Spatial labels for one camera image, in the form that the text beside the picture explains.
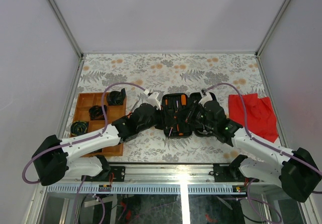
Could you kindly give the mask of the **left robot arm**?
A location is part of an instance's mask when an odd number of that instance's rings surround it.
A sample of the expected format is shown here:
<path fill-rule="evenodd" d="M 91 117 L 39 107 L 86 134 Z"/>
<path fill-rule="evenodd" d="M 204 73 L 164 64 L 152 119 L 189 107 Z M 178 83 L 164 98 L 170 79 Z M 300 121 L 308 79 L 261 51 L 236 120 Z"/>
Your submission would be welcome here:
<path fill-rule="evenodd" d="M 162 123 L 161 107 L 143 103 L 134 112 L 106 127 L 77 137 L 58 139 L 51 135 L 41 143 L 32 160 L 39 181 L 49 186 L 60 181 L 84 155 L 135 139 L 138 134 Z"/>

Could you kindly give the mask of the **black orange handle screwdriver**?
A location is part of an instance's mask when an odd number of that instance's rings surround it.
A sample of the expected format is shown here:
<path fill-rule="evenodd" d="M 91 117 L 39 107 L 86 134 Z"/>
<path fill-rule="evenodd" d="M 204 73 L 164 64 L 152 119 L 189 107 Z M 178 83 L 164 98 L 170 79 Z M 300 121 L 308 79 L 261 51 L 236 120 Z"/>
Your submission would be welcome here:
<path fill-rule="evenodd" d="M 187 105 L 187 97 L 185 94 L 182 94 L 178 97 L 177 100 L 177 110 L 183 110 Z"/>

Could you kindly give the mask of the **black plastic tool case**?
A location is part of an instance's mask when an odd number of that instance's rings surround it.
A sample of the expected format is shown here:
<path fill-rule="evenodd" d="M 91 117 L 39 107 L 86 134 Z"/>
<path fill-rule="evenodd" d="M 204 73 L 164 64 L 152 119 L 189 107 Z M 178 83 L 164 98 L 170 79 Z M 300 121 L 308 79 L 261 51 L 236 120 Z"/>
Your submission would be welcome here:
<path fill-rule="evenodd" d="M 226 120 L 224 109 L 213 93 L 202 90 L 187 96 L 166 94 L 162 98 L 163 131 L 168 138 L 214 136 Z"/>

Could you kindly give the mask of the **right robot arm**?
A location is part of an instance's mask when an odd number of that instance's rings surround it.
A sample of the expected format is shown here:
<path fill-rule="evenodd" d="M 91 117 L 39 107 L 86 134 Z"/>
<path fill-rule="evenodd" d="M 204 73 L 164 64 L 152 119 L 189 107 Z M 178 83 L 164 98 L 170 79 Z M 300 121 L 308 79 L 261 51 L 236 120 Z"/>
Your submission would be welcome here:
<path fill-rule="evenodd" d="M 194 101 L 185 122 L 192 126 L 201 125 L 221 143 L 244 150 L 261 160 L 257 162 L 239 157 L 239 163 L 229 168 L 230 177 L 235 181 L 244 177 L 259 179 L 282 188 L 298 202 L 306 202 L 321 181 L 321 171 L 307 150 L 276 146 L 252 135 L 245 126 L 227 118 L 215 100 L 204 104 Z"/>

